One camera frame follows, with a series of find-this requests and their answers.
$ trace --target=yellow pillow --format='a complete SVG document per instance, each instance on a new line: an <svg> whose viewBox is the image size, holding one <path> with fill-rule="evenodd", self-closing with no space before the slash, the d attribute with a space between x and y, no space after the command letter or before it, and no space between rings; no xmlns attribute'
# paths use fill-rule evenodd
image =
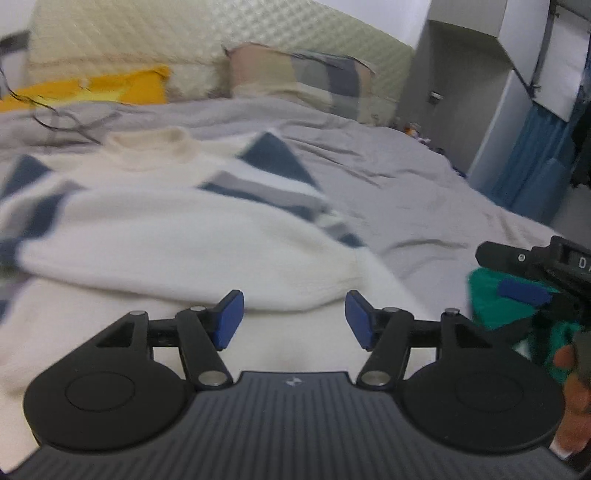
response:
<svg viewBox="0 0 591 480"><path fill-rule="evenodd" d="M159 65L150 70L119 75L40 83L17 90L16 94L49 106L83 100L150 105L166 103L164 85L169 77L170 69ZM10 95L0 100L0 112L29 107L30 102L21 102Z"/></svg>

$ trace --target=striped pillow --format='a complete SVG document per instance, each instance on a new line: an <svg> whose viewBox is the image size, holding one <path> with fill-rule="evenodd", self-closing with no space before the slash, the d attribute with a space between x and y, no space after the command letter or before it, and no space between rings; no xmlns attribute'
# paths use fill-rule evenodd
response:
<svg viewBox="0 0 591 480"><path fill-rule="evenodd" d="M372 124L374 71L353 57L247 43L227 52L232 96L276 96Z"/></svg>

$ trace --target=white logo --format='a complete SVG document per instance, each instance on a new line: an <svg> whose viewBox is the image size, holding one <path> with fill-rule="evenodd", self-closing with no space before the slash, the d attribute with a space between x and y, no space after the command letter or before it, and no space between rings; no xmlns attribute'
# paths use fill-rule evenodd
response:
<svg viewBox="0 0 591 480"><path fill-rule="evenodd" d="M301 378L291 377L289 380L286 380L285 383L290 387L297 387L304 383L304 381Z"/></svg>

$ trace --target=blue curtain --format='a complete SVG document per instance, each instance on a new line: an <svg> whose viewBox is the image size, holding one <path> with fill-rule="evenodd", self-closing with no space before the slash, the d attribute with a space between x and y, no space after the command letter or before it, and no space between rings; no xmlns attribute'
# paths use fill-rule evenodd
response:
<svg viewBox="0 0 591 480"><path fill-rule="evenodd" d="M537 103L488 196L497 205L542 223L550 223L567 191L574 168L570 138L591 98L591 43L579 97L569 123Z"/></svg>

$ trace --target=black circular cover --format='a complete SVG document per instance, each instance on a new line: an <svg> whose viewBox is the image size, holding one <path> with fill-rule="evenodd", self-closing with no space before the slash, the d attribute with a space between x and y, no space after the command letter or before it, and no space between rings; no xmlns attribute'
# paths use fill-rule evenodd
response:
<svg viewBox="0 0 591 480"><path fill-rule="evenodd" d="M515 352L458 349L405 384L404 407L429 436L471 452L550 445L564 411L561 387Z"/></svg>
<svg viewBox="0 0 591 480"><path fill-rule="evenodd" d="M172 370L127 349L66 357L29 385L24 413L37 440L76 451L136 445L170 426L186 403Z"/></svg>

